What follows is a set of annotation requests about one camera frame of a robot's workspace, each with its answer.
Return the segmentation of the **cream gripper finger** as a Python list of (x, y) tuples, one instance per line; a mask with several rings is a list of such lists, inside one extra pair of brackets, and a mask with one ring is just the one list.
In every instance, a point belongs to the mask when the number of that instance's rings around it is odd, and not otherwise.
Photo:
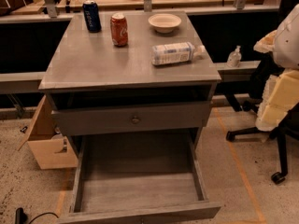
[(277, 31), (274, 30), (256, 42), (253, 49), (260, 53), (272, 52), (274, 49), (274, 40)]
[(287, 69), (278, 77), (271, 75), (262, 98), (255, 125), (258, 130), (268, 132), (276, 128), (299, 102), (299, 71)]

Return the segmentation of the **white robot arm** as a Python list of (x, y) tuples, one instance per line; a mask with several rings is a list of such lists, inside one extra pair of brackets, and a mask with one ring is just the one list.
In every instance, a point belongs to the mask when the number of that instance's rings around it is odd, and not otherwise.
[(299, 102), (299, 5), (296, 5), (278, 28), (263, 37), (254, 49), (271, 52), (274, 62), (284, 72), (270, 76), (263, 90), (256, 127), (263, 132), (272, 131)]

